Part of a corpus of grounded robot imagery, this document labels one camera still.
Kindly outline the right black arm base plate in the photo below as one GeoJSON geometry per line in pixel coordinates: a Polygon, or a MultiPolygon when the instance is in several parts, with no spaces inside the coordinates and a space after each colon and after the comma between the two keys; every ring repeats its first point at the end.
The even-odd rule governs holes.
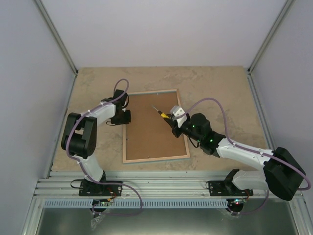
{"type": "Polygon", "coordinates": [[[207,181],[205,187],[209,190],[211,196],[253,196],[251,189],[239,189],[232,182],[225,181],[207,181]]]}

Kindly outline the teal wooden photo frame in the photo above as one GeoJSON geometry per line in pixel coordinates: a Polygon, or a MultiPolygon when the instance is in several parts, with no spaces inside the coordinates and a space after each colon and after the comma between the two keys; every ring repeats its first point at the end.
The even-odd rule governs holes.
{"type": "Polygon", "coordinates": [[[133,92],[129,93],[129,100],[127,109],[132,118],[130,124],[123,126],[124,164],[190,158],[187,137],[176,138],[171,127],[152,107],[170,113],[175,105],[181,104],[178,89],[133,92]]]}

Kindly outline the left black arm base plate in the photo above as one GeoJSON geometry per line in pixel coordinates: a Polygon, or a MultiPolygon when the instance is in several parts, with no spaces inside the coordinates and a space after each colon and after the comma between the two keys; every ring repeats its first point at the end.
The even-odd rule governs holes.
{"type": "Polygon", "coordinates": [[[116,197],[122,193],[121,181],[108,181],[108,185],[96,184],[86,179],[82,180],[79,187],[79,196],[108,196],[116,197]]]}

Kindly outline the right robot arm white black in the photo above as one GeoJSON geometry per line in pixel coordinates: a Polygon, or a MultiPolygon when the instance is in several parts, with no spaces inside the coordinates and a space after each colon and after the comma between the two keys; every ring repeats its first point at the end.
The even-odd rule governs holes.
{"type": "Polygon", "coordinates": [[[210,121],[201,113],[179,119],[174,114],[162,114],[162,117],[176,138],[185,135],[195,148],[207,155],[242,162],[255,169],[252,172],[232,170],[224,180],[224,189],[229,195],[259,189],[290,201],[304,180],[305,171],[285,148],[260,149],[235,142],[213,131],[210,121]]]}

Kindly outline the yellow handled screwdriver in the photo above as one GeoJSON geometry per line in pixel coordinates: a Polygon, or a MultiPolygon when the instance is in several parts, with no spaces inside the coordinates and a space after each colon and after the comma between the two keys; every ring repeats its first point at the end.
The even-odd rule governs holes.
{"type": "Polygon", "coordinates": [[[162,112],[161,110],[157,109],[154,105],[152,105],[152,107],[158,112],[158,114],[162,117],[162,118],[167,118],[170,119],[171,117],[167,114],[165,114],[164,112],[162,112]]]}

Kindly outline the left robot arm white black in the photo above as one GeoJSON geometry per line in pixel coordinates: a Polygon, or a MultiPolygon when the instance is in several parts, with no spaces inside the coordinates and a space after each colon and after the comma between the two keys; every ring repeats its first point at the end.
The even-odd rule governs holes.
{"type": "Polygon", "coordinates": [[[98,126],[102,123],[110,126],[129,124],[131,111],[127,110],[128,104],[129,95],[116,90],[113,97],[101,100],[98,106],[84,114],[70,113],[67,117],[61,148],[80,166],[95,195],[107,191],[105,172],[95,156],[98,126]]]}

